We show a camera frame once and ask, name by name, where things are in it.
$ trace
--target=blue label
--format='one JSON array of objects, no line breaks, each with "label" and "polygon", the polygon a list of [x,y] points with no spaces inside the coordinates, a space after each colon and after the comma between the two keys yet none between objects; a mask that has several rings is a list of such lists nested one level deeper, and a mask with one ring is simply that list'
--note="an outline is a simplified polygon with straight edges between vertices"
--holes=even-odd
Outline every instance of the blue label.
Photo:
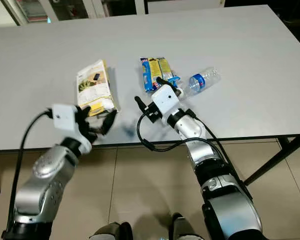
[{"label": "blue label", "polygon": [[177,81],[179,81],[180,80],[180,77],[178,77],[178,76],[174,76],[174,77],[172,77],[172,78],[169,78],[168,79],[168,82],[169,83],[171,83],[174,87],[178,87],[177,86]]},{"label": "blue label", "polygon": [[200,86],[200,89],[203,89],[206,85],[206,81],[204,79],[203,76],[201,76],[199,73],[196,74],[196,75],[193,75],[192,77],[194,77],[195,79],[197,79],[198,83],[199,83],[199,86]]},{"label": "blue label", "polygon": [[153,86],[151,82],[151,72],[150,72],[150,65],[148,61],[142,62],[143,67],[143,81],[144,81],[144,89],[146,92],[152,91]]}]

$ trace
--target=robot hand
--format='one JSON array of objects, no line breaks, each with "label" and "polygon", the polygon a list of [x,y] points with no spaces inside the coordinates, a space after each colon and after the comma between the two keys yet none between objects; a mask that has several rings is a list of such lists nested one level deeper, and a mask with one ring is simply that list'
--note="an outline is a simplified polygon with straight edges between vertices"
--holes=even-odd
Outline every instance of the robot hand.
[{"label": "robot hand", "polygon": [[66,184],[74,174],[82,154],[88,154],[97,134],[105,135],[112,126],[116,111],[110,112],[99,128],[86,121],[90,107],[55,104],[48,116],[63,136],[61,144],[50,148],[33,165],[32,176],[19,189],[14,214],[5,240],[48,240]]}]

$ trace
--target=table surface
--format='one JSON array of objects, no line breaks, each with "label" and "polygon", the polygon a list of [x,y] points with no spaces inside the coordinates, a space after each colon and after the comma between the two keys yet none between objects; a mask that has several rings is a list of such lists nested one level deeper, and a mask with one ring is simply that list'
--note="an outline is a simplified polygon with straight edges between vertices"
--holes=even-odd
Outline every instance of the table surface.
[{"label": "table surface", "polygon": [[[77,71],[104,59],[120,112],[99,144],[138,143],[146,103],[140,57],[164,56],[187,80],[209,66],[222,80],[184,104],[218,138],[300,134],[300,43],[266,5],[216,8],[0,28],[0,150],[19,148],[25,128],[53,103],[75,104]],[[147,119],[150,141],[179,136]],[[26,148],[62,137],[50,119],[31,130]]]}]

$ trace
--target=bottle label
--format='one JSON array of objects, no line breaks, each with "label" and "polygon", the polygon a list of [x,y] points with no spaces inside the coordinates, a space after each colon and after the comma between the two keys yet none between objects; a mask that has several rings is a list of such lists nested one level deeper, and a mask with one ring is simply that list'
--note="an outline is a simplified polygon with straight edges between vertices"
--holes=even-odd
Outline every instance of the bottle label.
[{"label": "bottle label", "polygon": [[200,89],[203,89],[206,85],[206,81],[203,76],[201,76],[199,73],[196,75],[193,75],[193,77],[198,81]]}]

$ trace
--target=snack package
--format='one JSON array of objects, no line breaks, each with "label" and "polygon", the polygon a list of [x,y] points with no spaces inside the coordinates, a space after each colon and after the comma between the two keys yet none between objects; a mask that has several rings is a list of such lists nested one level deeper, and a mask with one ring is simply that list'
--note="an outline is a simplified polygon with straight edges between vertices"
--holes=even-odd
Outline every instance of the snack package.
[{"label": "snack package", "polygon": [[103,60],[80,70],[76,76],[76,84],[77,104],[81,108],[91,107],[89,117],[116,109]]},{"label": "snack package", "polygon": [[155,91],[160,84],[157,83],[157,77],[161,77],[177,87],[177,81],[180,79],[174,76],[168,61],[164,57],[142,57],[143,82],[146,92]]}]

